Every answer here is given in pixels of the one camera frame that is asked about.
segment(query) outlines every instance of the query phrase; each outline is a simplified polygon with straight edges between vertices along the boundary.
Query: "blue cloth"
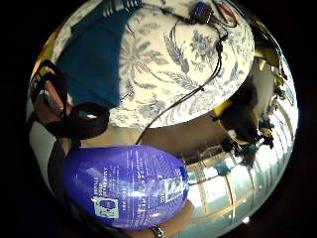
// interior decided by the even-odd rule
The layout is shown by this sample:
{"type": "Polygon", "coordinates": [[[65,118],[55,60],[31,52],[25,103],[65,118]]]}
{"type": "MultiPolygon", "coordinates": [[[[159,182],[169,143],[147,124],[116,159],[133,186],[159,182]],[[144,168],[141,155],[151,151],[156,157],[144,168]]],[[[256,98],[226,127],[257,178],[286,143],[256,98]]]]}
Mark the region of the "blue cloth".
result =
{"type": "Polygon", "coordinates": [[[73,104],[119,105],[121,40],[136,9],[105,18],[104,7],[102,2],[71,28],[71,38],[56,63],[65,75],[73,104]]]}

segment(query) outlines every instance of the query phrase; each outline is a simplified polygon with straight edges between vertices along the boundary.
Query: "black wire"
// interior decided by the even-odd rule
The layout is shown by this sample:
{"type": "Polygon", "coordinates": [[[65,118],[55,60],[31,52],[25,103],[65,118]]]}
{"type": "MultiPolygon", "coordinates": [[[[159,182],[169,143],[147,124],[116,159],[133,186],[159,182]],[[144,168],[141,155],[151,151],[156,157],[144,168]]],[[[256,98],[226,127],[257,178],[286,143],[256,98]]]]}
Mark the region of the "black wire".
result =
{"type": "Polygon", "coordinates": [[[226,34],[222,37],[220,37],[220,32],[219,29],[216,28],[217,33],[219,35],[219,41],[216,44],[216,51],[218,54],[218,60],[217,60],[217,64],[216,67],[213,71],[213,73],[210,75],[210,77],[200,86],[198,86],[197,88],[195,88],[194,90],[190,91],[189,93],[187,93],[186,95],[184,95],[183,97],[181,97],[180,99],[178,99],[177,101],[175,101],[173,104],[171,104],[169,107],[167,107],[166,109],[164,109],[161,113],[158,114],[158,116],[156,116],[148,125],[147,127],[143,130],[143,132],[141,133],[141,135],[139,136],[138,140],[136,141],[135,145],[138,145],[141,141],[141,139],[144,137],[144,135],[146,134],[146,132],[148,131],[148,129],[153,125],[153,123],[155,123],[159,117],[164,114],[166,111],[170,110],[171,108],[179,105],[180,103],[186,101],[187,99],[189,99],[191,96],[195,95],[198,91],[204,91],[204,86],[206,84],[208,84],[209,82],[211,82],[219,73],[221,66],[222,66],[222,57],[221,57],[221,53],[223,52],[223,46],[222,46],[222,42],[226,41],[228,38],[228,32],[226,31],[226,34]]]}
{"type": "Polygon", "coordinates": [[[252,13],[250,10],[242,6],[241,4],[237,3],[237,1],[228,1],[226,0],[229,5],[231,5],[237,12],[239,12],[244,19],[247,20],[249,25],[254,28],[254,30],[259,31],[263,35],[265,35],[276,47],[278,53],[283,56],[282,49],[280,48],[278,42],[276,41],[275,37],[271,34],[270,31],[264,31],[261,26],[256,22],[256,20],[260,20],[254,13],[252,13]]]}
{"type": "MultiPolygon", "coordinates": [[[[228,5],[226,5],[226,7],[230,10],[230,12],[234,15],[235,13],[232,11],[232,9],[228,6],[228,5]]],[[[214,17],[214,20],[218,23],[218,24],[220,24],[220,25],[223,25],[223,26],[225,26],[225,27],[228,27],[228,28],[236,28],[237,26],[238,26],[238,22],[234,19],[234,25],[230,25],[230,24],[227,24],[227,23],[225,23],[225,22],[223,22],[223,21],[221,21],[220,19],[218,19],[218,18],[216,18],[216,17],[214,17]]]]}

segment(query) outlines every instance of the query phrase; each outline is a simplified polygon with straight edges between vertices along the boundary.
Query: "floral fabric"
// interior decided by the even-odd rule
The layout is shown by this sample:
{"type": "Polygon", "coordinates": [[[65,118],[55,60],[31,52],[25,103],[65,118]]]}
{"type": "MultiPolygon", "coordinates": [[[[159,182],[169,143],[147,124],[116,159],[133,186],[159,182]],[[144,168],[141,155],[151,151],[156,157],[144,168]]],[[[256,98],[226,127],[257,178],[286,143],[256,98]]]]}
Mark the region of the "floral fabric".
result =
{"type": "MultiPolygon", "coordinates": [[[[57,60],[70,37],[70,28],[102,1],[87,1],[65,23],[54,46],[57,60]]],[[[114,1],[117,11],[123,1],[114,1]]],[[[236,12],[236,28],[215,24],[189,25],[175,15],[188,18],[198,1],[144,0],[144,7],[127,22],[119,57],[120,104],[110,110],[110,124],[145,128],[177,99],[203,84],[213,73],[218,60],[215,45],[226,31],[222,67],[217,77],[194,96],[166,111],[152,127],[169,126],[194,119],[228,99],[247,77],[255,54],[250,26],[236,12]],[[175,15],[164,14],[159,7],[175,15]]],[[[104,17],[112,8],[105,4],[104,17]]]]}

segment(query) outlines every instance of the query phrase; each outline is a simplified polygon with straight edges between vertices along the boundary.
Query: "dark background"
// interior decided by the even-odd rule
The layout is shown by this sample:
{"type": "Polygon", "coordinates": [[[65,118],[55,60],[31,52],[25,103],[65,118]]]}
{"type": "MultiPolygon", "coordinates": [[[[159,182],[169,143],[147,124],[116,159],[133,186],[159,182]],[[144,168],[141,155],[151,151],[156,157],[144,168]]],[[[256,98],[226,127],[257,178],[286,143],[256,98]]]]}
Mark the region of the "dark background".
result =
{"type": "MultiPolygon", "coordinates": [[[[6,1],[1,10],[1,209],[0,237],[93,237],[53,200],[28,145],[27,82],[50,34],[84,1],[6,1]]],[[[266,24],[290,65],[300,112],[292,157],[269,200],[224,237],[313,237],[316,194],[316,29],[307,1],[240,0],[266,24]]]]}

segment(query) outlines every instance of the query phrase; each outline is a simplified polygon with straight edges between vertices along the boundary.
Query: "black strap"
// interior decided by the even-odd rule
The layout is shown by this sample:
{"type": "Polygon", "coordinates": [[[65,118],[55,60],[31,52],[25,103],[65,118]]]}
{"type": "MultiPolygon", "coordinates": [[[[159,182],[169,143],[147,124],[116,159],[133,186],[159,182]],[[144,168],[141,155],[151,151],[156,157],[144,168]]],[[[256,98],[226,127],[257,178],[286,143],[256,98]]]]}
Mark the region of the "black strap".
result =
{"type": "Polygon", "coordinates": [[[61,102],[62,110],[60,112],[60,121],[54,121],[45,125],[45,127],[53,135],[57,137],[65,137],[77,140],[84,140],[96,137],[102,134],[108,127],[109,109],[93,102],[84,102],[72,107],[70,114],[66,113],[67,101],[67,85],[63,73],[49,60],[45,59],[39,66],[32,80],[36,82],[36,88],[32,92],[31,98],[35,102],[38,95],[45,89],[45,84],[50,81],[54,86],[61,102]],[[51,71],[47,71],[41,75],[41,69],[48,67],[51,71]],[[81,116],[80,112],[84,112],[88,116],[81,116]]]}

